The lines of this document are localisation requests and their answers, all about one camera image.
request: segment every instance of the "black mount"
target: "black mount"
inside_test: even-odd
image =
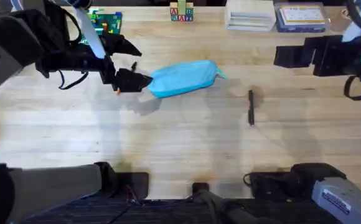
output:
[[[251,192],[257,200],[275,202],[310,200],[317,181],[346,175],[325,163],[295,164],[290,172],[252,172]]]

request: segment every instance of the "toy block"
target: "toy block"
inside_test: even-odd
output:
[[[178,8],[170,8],[171,15],[178,15]]]
[[[178,0],[178,15],[186,15],[186,0]]]
[[[186,22],[192,22],[193,21],[193,15],[186,15]]]
[[[185,15],[178,15],[178,21],[182,21],[182,22],[186,21],[185,17],[186,17]]]
[[[186,15],[193,15],[193,8],[186,8]]]

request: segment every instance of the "blue fabric bag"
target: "blue fabric bag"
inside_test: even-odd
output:
[[[211,60],[181,62],[153,72],[148,88],[158,98],[174,96],[212,85],[217,74],[227,80]]]

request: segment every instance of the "black cable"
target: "black cable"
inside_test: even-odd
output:
[[[131,208],[132,206],[128,206],[126,207],[122,212],[120,212],[119,214],[117,214],[113,219],[111,219],[107,224],[113,224],[115,221],[117,221],[117,219],[121,218],[125,213],[128,212],[128,210]]]
[[[246,178],[249,177],[251,173],[247,173],[243,176],[243,182],[247,187],[251,187],[251,183],[247,182]]]
[[[352,85],[352,82],[355,80],[355,78],[356,78],[356,76],[348,77],[347,81],[345,82],[345,86],[344,86],[344,95],[346,97],[350,98],[351,100],[360,101],[361,95],[360,96],[351,96],[350,95],[350,86]]]
[[[352,19],[352,21],[361,28],[361,16],[356,9],[356,4],[354,0],[346,0],[347,1],[347,9],[348,9],[348,15]]]
[[[68,90],[70,88],[73,88],[74,86],[76,86],[76,85],[80,84],[82,81],[84,81],[84,79],[86,79],[89,75],[89,72],[82,72],[84,75],[79,80],[69,84],[66,87],[63,87],[64,83],[65,83],[64,75],[63,75],[62,71],[60,71],[60,70],[59,70],[59,73],[60,73],[60,77],[62,78],[62,84],[59,86],[59,89],[61,89],[61,90]]]
[[[162,208],[162,207],[169,207],[169,206],[174,206],[174,205],[181,205],[183,203],[187,203],[190,202],[191,200],[193,200],[195,197],[199,196],[200,192],[197,192],[195,194],[192,194],[191,196],[187,197],[184,200],[179,201],[175,201],[175,202],[169,202],[169,203],[165,203],[164,205],[149,205],[148,208]]]
[[[67,10],[65,10],[65,9],[62,9],[62,10],[63,10],[63,13],[71,19],[71,21],[74,23],[75,27],[78,30],[78,37],[75,40],[70,40],[70,45],[75,46],[82,40],[81,28],[78,25],[76,18],[73,15],[71,15],[71,13],[67,12]]]

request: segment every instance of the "white cable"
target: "white cable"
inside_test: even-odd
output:
[[[11,3],[15,10],[17,10],[17,11],[23,10],[21,0],[11,0]]]

